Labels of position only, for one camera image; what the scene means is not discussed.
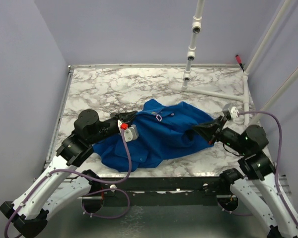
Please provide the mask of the blue jacket with white lining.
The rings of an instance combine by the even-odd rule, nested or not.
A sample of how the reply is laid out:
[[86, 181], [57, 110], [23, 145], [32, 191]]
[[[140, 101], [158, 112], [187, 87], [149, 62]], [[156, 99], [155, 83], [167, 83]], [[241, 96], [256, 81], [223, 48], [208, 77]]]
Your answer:
[[93, 149], [102, 164], [119, 172], [156, 168], [164, 160], [209, 148], [208, 142], [192, 126], [211, 121], [209, 114], [185, 102], [164, 106], [151, 99], [133, 120], [139, 136], [127, 143], [131, 159], [119, 134], [94, 144]]

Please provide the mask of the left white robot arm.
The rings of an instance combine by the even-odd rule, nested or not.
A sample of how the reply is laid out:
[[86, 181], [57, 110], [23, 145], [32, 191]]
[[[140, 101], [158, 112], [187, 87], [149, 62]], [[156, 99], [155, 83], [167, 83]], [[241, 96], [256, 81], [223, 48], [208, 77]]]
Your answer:
[[20, 236], [34, 238], [44, 230], [55, 213], [74, 199], [103, 193], [102, 184], [127, 180], [124, 177], [107, 181], [92, 171], [80, 173], [77, 169], [93, 154], [95, 143], [118, 134], [124, 145], [136, 139], [136, 127], [131, 125], [136, 114], [136, 111], [118, 113], [100, 121], [95, 110], [82, 111], [74, 122], [73, 131], [57, 149], [44, 172], [21, 196], [0, 206], [0, 211], [8, 219], [4, 236], [8, 237], [8, 228], [13, 224]]

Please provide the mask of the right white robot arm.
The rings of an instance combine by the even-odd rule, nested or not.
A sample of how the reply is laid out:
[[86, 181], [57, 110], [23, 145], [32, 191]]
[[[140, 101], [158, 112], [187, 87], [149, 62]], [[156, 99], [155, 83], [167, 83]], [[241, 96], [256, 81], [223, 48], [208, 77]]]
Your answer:
[[264, 129], [248, 126], [242, 134], [224, 127], [226, 117], [195, 125], [192, 129], [210, 145], [221, 142], [241, 156], [240, 171], [220, 174], [219, 190], [232, 193], [261, 223], [269, 238], [298, 238], [298, 213], [278, 183], [277, 167], [263, 152], [268, 145]]

